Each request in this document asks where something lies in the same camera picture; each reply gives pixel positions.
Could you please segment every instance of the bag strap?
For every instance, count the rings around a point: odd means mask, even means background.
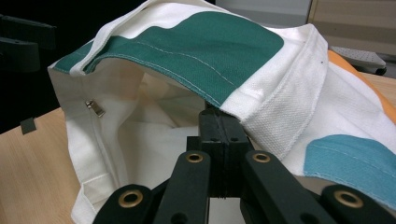
[[[142,5],[137,7],[135,10],[125,14],[124,16],[121,16],[114,21],[111,21],[104,25],[99,32],[96,34],[96,37],[94,38],[92,42],[91,49],[89,53],[82,59],[80,62],[76,63],[70,70],[70,75],[72,77],[83,77],[86,75],[84,72],[85,66],[87,66],[92,59],[103,49],[103,47],[106,45],[107,40],[114,34],[125,22],[129,21],[131,18],[133,18],[137,13],[142,11],[144,8],[152,6],[154,4],[159,4],[159,3],[182,3],[182,4],[190,4],[190,5],[196,5],[200,7],[209,7],[209,8],[214,8],[217,10],[221,11],[226,11],[223,8],[213,6],[209,4],[208,2],[204,0],[174,0],[174,1],[169,1],[169,0],[148,0],[144,2]]]

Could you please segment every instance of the zipper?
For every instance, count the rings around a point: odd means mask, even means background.
[[[85,102],[85,105],[89,108],[92,109],[95,114],[101,118],[106,111],[102,109],[102,107],[99,106],[94,100],[88,100]]]

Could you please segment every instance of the orange patch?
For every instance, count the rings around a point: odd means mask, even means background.
[[[388,117],[393,121],[393,123],[396,123],[396,109],[395,107],[393,107],[390,101],[388,101],[388,99],[385,98],[385,96],[383,96],[381,92],[379,92],[369,80],[367,80],[364,76],[362,76],[361,73],[359,73],[352,65],[350,65],[350,63],[344,60],[340,55],[336,54],[334,51],[331,50],[328,51],[328,54],[329,54],[330,62],[337,64],[338,66],[344,68],[351,74],[355,75],[375,92],[375,94],[378,96],[381,102],[385,114],[388,115]]]

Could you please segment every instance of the blue fabric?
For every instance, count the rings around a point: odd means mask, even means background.
[[[372,139],[330,135],[308,144],[304,174],[350,186],[396,209],[396,155]]]

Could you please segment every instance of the bag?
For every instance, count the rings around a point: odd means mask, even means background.
[[[396,110],[311,24],[266,28],[202,0],[148,0],[49,75],[81,184],[76,223],[122,186],[167,179],[205,101],[294,175],[396,208]],[[211,204],[213,223],[242,222],[229,201]]]

